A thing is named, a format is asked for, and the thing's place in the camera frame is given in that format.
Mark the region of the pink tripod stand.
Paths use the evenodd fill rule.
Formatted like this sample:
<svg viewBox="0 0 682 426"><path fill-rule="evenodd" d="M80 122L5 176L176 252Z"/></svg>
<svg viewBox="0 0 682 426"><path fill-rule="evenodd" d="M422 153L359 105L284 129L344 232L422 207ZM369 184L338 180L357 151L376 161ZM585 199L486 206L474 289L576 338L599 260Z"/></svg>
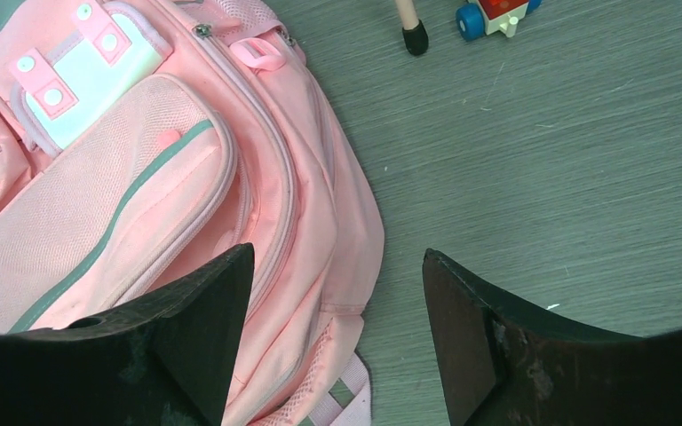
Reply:
<svg viewBox="0 0 682 426"><path fill-rule="evenodd" d="M412 56L421 56L429 48L429 36L424 23L417 15L413 0L395 0L400 16L401 32L405 47Z"/></svg>

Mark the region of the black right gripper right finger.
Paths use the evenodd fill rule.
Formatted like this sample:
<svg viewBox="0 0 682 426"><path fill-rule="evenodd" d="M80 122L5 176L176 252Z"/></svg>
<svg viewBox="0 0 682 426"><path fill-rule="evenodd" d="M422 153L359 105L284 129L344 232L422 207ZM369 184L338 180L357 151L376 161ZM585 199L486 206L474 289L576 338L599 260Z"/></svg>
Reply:
<svg viewBox="0 0 682 426"><path fill-rule="evenodd" d="M428 249L424 298L453 425L682 425L682 328L636 337L551 312Z"/></svg>

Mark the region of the pink student backpack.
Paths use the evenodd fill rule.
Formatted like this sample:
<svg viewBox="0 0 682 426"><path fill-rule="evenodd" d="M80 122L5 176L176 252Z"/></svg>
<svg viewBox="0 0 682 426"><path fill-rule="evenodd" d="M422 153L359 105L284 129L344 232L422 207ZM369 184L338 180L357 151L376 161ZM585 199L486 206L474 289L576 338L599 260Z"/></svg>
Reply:
<svg viewBox="0 0 682 426"><path fill-rule="evenodd" d="M249 243L218 425L369 425L368 180L260 1L0 1L0 335L64 329Z"/></svg>

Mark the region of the colourful toy block train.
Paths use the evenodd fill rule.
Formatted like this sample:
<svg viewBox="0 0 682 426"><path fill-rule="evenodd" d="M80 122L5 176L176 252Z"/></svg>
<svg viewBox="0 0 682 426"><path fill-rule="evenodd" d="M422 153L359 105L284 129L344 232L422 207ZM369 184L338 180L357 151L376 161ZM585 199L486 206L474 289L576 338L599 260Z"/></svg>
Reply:
<svg viewBox="0 0 682 426"><path fill-rule="evenodd" d="M494 33L512 38L519 22L542 3L543 0L467 0L456 10L456 26L466 41Z"/></svg>

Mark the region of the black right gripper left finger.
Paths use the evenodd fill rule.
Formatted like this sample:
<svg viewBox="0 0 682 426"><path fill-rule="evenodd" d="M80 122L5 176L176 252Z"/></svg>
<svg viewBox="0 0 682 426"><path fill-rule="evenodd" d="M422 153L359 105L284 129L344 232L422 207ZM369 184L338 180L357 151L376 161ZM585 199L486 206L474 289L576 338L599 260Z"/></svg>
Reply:
<svg viewBox="0 0 682 426"><path fill-rule="evenodd" d="M254 270L239 244L64 329L0 335L0 425L218 425Z"/></svg>

